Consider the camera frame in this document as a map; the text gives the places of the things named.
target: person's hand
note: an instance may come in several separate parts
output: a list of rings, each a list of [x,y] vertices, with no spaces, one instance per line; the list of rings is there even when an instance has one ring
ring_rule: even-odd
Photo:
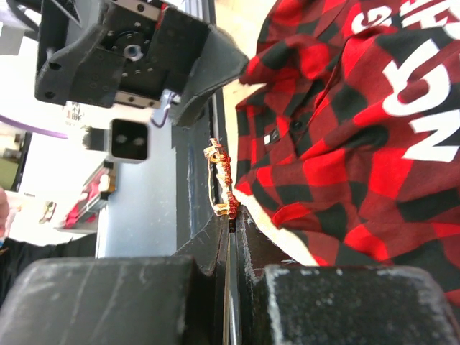
[[[3,188],[0,188],[0,237],[5,235],[6,220],[9,215],[8,197]]]

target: orange beaded clip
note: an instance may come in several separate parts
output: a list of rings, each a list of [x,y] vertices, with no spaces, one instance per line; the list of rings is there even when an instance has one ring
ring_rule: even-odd
[[[208,160],[208,189],[209,189],[209,201],[213,206],[214,213],[217,216],[227,215],[229,219],[236,218],[236,212],[238,211],[239,202],[231,191],[231,159],[229,155],[224,151],[224,148],[217,141],[217,139],[211,138],[211,146],[204,150],[204,156]],[[217,168],[217,179],[221,184],[222,188],[222,201],[223,203],[214,203],[212,196],[212,169],[211,164],[215,164]]]

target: flannel shirt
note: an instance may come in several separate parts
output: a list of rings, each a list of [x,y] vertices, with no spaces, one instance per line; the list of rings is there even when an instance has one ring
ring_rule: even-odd
[[[460,312],[460,1],[279,0],[236,189],[320,265],[411,265]]]

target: green object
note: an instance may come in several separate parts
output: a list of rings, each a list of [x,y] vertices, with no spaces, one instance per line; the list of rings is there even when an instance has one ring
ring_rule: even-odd
[[[0,187],[4,190],[11,190],[16,177],[18,164],[0,158]]]

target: black pants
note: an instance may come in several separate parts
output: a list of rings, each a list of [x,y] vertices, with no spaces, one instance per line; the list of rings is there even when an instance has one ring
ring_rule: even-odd
[[[0,254],[0,306],[18,275],[27,266],[37,260],[53,257],[94,257],[96,239],[96,234],[91,234],[68,243],[47,246],[35,246],[27,242],[5,239]]]

